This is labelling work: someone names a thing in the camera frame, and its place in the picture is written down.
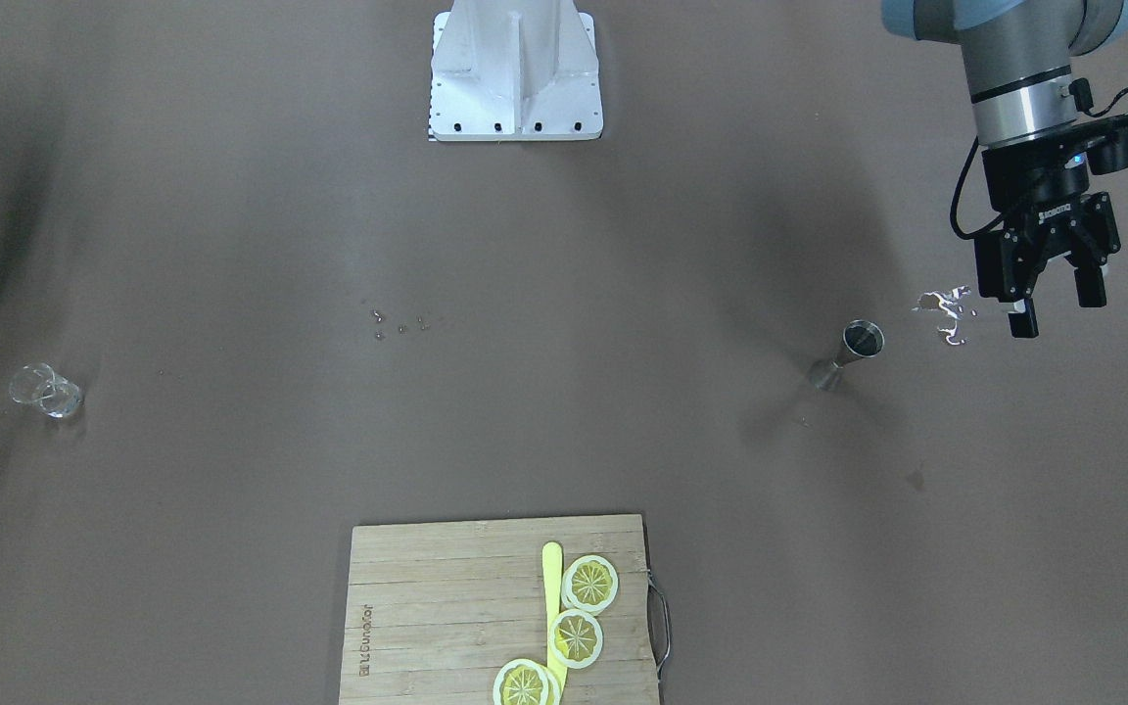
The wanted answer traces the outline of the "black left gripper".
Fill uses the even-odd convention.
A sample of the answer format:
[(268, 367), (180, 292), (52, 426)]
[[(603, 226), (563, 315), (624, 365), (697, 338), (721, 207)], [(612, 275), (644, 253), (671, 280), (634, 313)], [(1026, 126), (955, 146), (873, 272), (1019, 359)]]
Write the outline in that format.
[(1109, 134), (1065, 133), (982, 152), (997, 222), (973, 240), (977, 290), (999, 301), (1013, 338), (1039, 335), (1039, 258), (1069, 259), (1079, 307), (1108, 305), (1105, 268), (1120, 236), (1113, 200), (1089, 187), (1091, 175), (1113, 169), (1111, 142)]

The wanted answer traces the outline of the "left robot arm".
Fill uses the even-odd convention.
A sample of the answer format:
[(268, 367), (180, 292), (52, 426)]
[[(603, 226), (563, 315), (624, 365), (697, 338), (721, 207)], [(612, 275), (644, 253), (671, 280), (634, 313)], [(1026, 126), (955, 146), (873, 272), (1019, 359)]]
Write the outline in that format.
[(973, 247), (977, 291), (999, 301), (1017, 340), (1039, 333), (1033, 300), (1051, 259), (1068, 259), (1079, 306), (1105, 306), (1105, 268), (1120, 249), (1113, 201), (1093, 175), (1128, 168), (1128, 111), (1094, 106), (1070, 58), (1128, 28), (1128, 1), (885, 1), (891, 34), (952, 44), (963, 55), (976, 136), (995, 217), (953, 232)]

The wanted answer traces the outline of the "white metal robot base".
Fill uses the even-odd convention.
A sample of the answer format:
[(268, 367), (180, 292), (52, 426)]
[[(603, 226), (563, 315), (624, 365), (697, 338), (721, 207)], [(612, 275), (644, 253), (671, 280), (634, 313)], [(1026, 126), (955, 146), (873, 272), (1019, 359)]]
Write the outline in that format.
[(573, 1), (455, 1), (434, 17), (431, 39), (431, 140), (603, 134), (598, 32)]

